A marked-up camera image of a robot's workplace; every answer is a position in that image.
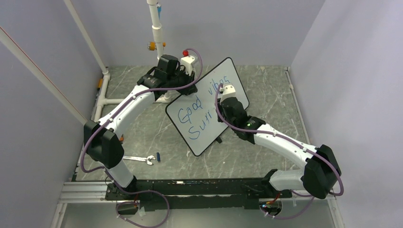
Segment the white whiteboard black frame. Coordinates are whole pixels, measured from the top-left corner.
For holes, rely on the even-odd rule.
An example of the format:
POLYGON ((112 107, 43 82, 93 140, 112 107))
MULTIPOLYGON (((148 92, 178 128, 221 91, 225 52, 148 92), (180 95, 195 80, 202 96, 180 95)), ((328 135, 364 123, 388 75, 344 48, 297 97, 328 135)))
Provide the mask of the white whiteboard black frame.
POLYGON ((200 156, 227 129, 226 124, 218 122, 215 111, 215 94, 219 84, 232 84, 236 98, 244 108, 248 108, 249 99, 230 57, 200 78, 195 84, 198 89, 196 93, 180 95, 165 108, 169 119, 195 156, 200 156))

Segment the blue marker cap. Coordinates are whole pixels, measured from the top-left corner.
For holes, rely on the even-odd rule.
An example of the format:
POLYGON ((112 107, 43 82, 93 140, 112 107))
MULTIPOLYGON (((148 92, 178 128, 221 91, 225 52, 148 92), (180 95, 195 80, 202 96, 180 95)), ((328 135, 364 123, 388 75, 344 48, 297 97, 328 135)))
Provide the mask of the blue marker cap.
POLYGON ((158 162, 161 161, 161 157, 160 157, 160 154, 158 152, 156 153, 156 159, 157 159, 158 162))

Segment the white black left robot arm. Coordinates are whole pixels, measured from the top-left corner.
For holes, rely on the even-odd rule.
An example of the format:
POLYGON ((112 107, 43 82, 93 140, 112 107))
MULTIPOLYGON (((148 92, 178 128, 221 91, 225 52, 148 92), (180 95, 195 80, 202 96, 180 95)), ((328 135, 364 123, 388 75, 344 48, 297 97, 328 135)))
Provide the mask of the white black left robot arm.
POLYGON ((100 163, 100 169, 118 186, 118 194, 129 200, 136 195, 136 177, 124 162, 124 149, 120 138, 139 114, 167 91, 182 95, 197 92, 194 65, 199 57, 186 55, 178 59, 162 55, 157 66, 139 78, 130 94, 110 113, 97 121, 84 125, 83 153, 100 163))

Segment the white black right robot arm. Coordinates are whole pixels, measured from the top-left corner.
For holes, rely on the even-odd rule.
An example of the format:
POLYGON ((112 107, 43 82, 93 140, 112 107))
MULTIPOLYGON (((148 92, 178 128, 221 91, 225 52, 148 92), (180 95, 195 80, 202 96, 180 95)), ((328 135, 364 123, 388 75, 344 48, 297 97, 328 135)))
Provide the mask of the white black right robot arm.
POLYGON ((265 121, 248 115, 235 97, 217 98, 215 108, 218 120, 230 127, 240 139, 268 148, 299 167, 299 170, 293 171, 269 171, 262 179, 264 195, 274 197, 283 190, 300 197, 318 199, 344 194, 341 169, 329 146, 316 147, 277 131, 265 121))

